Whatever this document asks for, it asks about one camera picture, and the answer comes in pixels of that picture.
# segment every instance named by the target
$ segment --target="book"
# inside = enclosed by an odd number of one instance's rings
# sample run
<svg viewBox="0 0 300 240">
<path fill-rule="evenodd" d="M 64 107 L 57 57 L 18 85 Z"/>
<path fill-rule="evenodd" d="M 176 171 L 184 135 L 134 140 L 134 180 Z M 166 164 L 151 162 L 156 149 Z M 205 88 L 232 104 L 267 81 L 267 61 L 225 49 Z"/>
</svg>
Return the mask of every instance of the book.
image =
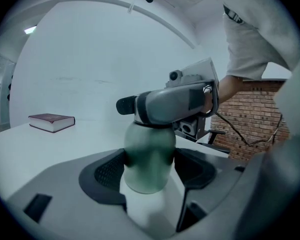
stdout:
<svg viewBox="0 0 300 240">
<path fill-rule="evenodd" d="M 74 116 L 59 114 L 30 115 L 29 120 L 31 127 L 53 134 L 76 124 Z"/>
</svg>

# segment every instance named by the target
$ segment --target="ceiling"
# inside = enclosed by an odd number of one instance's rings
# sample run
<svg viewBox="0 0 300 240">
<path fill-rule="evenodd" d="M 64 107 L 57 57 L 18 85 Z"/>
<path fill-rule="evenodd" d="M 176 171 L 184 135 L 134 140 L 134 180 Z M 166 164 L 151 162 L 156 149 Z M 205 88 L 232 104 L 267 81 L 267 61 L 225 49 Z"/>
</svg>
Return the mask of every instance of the ceiling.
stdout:
<svg viewBox="0 0 300 240">
<path fill-rule="evenodd" d="M 45 3 L 45 6 L 41 6 L 34 14 L 25 14 L 22 18 L 14 20 L 16 14 L 16 8 L 22 8 L 25 10 L 25 5 L 35 4 L 39 0 L 21 0 L 15 8 L 10 12 L 9 20 L 1 26 L 0 30 L 0 54 L 4 55 L 12 62 L 17 62 L 19 55 L 27 42 L 29 35 L 25 34 L 24 30 L 33 26 L 36 26 L 45 14 L 55 6 L 56 2 Z M 185 16 L 189 19 L 193 26 L 202 21 L 204 18 L 211 14 L 215 14 L 220 10 L 223 10 L 221 0 L 165 0 L 167 3 L 175 8 L 180 9 Z"/>
</svg>

